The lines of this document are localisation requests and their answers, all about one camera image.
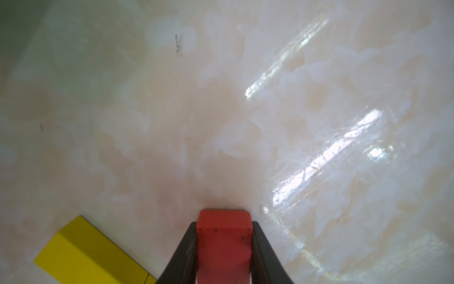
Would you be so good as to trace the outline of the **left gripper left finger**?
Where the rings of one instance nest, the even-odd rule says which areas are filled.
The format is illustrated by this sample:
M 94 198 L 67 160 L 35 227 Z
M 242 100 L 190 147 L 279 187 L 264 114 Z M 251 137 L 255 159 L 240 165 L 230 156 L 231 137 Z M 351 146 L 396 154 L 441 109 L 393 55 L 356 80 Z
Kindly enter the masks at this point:
M 186 230 L 157 284 L 195 284 L 197 277 L 196 222 Z

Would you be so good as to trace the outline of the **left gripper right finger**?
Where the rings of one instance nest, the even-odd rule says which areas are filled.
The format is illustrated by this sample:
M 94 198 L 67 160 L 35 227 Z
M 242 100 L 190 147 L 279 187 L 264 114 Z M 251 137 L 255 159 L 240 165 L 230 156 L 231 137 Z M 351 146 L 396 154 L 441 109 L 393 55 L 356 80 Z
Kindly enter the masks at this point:
M 253 221 L 251 281 L 253 284 L 294 284 L 257 221 Z

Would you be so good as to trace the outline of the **red block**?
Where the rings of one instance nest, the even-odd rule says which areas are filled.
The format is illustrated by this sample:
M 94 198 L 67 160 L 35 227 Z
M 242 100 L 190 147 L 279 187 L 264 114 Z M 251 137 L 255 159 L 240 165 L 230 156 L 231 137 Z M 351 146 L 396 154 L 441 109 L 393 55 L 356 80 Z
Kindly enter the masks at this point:
M 197 283 L 251 282 L 253 224 L 249 212 L 204 209 L 196 232 Z

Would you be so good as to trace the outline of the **yellow block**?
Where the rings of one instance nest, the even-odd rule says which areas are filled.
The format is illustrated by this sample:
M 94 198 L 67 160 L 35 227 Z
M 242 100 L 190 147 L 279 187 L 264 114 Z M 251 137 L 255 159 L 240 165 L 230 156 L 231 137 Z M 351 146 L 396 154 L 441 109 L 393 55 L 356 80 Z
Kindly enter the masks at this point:
M 152 275 L 148 274 L 144 284 L 155 284 L 156 282 L 156 279 Z
M 61 284 L 144 284 L 148 272 L 82 216 L 34 261 Z

